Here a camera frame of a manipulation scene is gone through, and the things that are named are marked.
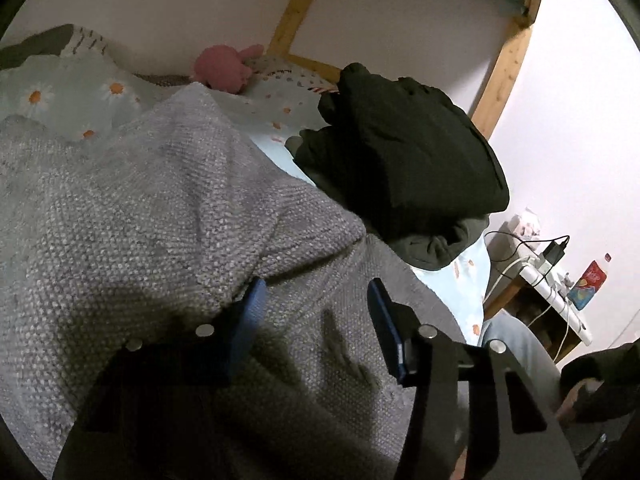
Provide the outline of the light blue daisy bedsheet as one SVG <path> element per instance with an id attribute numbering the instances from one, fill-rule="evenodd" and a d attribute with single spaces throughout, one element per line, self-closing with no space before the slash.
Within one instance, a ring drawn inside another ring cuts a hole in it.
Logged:
<path id="1" fill-rule="evenodd" d="M 1 115 L 20 115 L 40 122 L 69 141 L 107 136 L 177 92 L 154 84 L 132 88 L 109 84 L 96 90 L 54 90 L 42 84 L 27 89 L 1 89 Z M 244 133 L 280 169 L 292 177 L 305 174 L 285 147 L 304 129 L 319 129 L 323 93 L 285 89 L 273 82 L 248 87 L 238 96 L 215 92 L 214 98 L 236 130 Z M 413 263 L 416 277 L 449 308 L 469 344 L 478 344 L 483 327 L 483 299 L 489 281 L 489 256 L 483 240 L 485 218 L 458 222 L 430 241 L 427 258 Z"/>

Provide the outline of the white power strip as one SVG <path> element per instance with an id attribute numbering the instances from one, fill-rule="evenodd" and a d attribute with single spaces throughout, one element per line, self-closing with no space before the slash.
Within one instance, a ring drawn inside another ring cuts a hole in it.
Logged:
<path id="1" fill-rule="evenodd" d="M 588 326 L 585 315 L 579 312 L 570 300 L 564 298 L 555 285 L 551 284 L 551 273 L 544 275 L 539 272 L 534 265 L 533 256 L 523 259 L 518 276 L 532 286 L 552 310 L 559 313 L 560 317 L 570 326 L 570 330 L 585 346 L 592 344 L 592 331 Z"/>

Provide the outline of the black folded clothes pile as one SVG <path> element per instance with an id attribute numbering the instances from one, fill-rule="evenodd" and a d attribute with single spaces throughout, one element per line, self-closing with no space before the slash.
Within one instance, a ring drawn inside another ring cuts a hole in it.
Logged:
<path id="1" fill-rule="evenodd" d="M 324 127 L 285 143 L 294 162 L 410 266 L 448 266 L 509 205 L 495 152 L 439 88 L 352 63 L 318 111 Z"/>

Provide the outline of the patterned pillow with red trim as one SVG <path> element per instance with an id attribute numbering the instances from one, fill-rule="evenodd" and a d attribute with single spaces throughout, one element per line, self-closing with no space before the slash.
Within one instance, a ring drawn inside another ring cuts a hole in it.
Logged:
<path id="1" fill-rule="evenodd" d="M 250 58 L 245 65 L 253 71 L 248 84 L 254 89 L 258 84 L 273 82 L 285 89 L 306 90 L 312 93 L 335 92 L 337 86 L 318 70 L 301 66 L 282 56 L 262 55 Z"/>

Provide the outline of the grey knitted sweater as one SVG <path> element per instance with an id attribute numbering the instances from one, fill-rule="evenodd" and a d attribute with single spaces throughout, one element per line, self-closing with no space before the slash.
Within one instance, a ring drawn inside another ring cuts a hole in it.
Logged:
<path id="1" fill-rule="evenodd" d="M 197 84 L 106 136 L 1 124 L 1 415 L 40 474 L 109 359 L 198 326 L 268 285 L 230 391 L 251 479 L 392 478 L 413 402 L 387 373 L 367 308 L 393 300 L 450 338 L 438 297 L 361 220 L 279 169 Z"/>

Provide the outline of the wooden bedside table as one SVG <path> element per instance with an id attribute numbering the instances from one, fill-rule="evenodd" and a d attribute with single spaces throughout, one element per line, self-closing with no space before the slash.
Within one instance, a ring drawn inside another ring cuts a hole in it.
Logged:
<path id="1" fill-rule="evenodd" d="M 519 276 L 485 301 L 485 320 L 502 311 L 525 324 L 555 363 L 583 344 L 559 313 L 552 310 L 544 298 Z"/>

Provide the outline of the wooden bunk bed frame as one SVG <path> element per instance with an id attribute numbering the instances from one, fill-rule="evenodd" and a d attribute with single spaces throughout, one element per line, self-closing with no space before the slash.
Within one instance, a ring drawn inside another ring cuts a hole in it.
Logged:
<path id="1" fill-rule="evenodd" d="M 359 61 L 449 91 L 491 136 L 541 0 L 288 0 L 268 52 L 336 81 Z"/>

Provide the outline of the black charger plug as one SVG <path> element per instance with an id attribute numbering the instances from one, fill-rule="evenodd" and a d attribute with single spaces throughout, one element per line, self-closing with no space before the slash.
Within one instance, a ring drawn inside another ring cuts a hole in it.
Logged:
<path id="1" fill-rule="evenodd" d="M 568 236 L 562 240 L 552 240 L 549 245 L 544 248 L 538 260 L 538 270 L 541 273 L 552 269 L 564 257 L 565 249 L 569 241 L 570 238 Z"/>

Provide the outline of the dark grey striped blanket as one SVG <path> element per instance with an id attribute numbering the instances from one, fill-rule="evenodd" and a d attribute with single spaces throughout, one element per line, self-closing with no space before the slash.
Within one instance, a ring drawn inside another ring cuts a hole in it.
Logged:
<path id="1" fill-rule="evenodd" d="M 38 84 L 54 90 L 96 90 L 109 84 L 137 88 L 145 84 L 177 87 L 190 82 L 188 76 L 130 73 L 115 63 L 103 36 L 72 24 L 50 28 L 1 49 L 2 90 Z"/>

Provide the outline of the pink plush toy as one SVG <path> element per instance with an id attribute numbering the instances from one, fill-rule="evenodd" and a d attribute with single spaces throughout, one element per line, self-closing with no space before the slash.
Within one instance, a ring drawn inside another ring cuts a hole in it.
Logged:
<path id="1" fill-rule="evenodd" d="M 263 53 L 262 44 L 253 44 L 239 51 L 225 44 L 206 48 L 194 62 L 191 79 L 209 89 L 238 94 L 253 73 L 245 62 Z"/>

